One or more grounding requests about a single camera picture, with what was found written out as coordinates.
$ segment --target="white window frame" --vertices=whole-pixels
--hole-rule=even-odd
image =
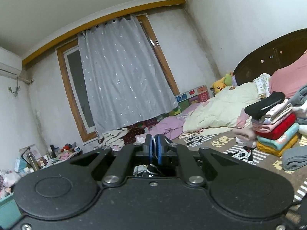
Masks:
[[[65,64],[66,64],[66,68],[67,68],[67,73],[68,73],[70,85],[72,86],[73,94],[75,96],[75,100],[76,100],[77,107],[78,107],[79,113],[81,115],[83,124],[85,126],[86,132],[87,133],[92,133],[92,132],[94,132],[96,130],[96,127],[95,126],[89,127],[87,122],[86,122],[86,119],[85,119],[85,116],[84,116],[84,113],[82,111],[82,107],[81,107],[81,104],[80,104],[80,101],[79,101],[79,97],[78,97],[78,94],[77,94],[77,91],[76,91],[76,88],[75,88],[75,84],[74,84],[74,81],[73,81],[73,76],[72,76],[72,73],[70,71],[70,66],[69,66],[68,58],[67,58],[67,55],[69,55],[71,53],[74,53],[74,52],[76,52],[78,50],[79,50],[79,46],[75,46],[75,47],[73,47],[71,49],[68,49],[63,54],[64,54],[64,59],[65,59]]]

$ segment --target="silver curtain pattern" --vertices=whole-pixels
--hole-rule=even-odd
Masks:
[[[138,19],[117,18],[78,36],[99,134],[168,113],[178,104]]]

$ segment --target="comforter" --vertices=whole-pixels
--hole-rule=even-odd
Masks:
[[[226,87],[215,97],[204,102],[188,117],[183,125],[184,133],[198,132],[202,136],[219,134],[236,126],[241,110],[260,100],[253,82],[245,83],[230,90]]]

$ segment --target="white air conditioner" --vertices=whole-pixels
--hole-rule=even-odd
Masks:
[[[22,71],[22,59],[10,51],[0,47],[0,75],[16,78]]]

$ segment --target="ceiling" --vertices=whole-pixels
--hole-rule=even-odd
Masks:
[[[64,26],[134,0],[0,0],[0,46],[25,58]]]

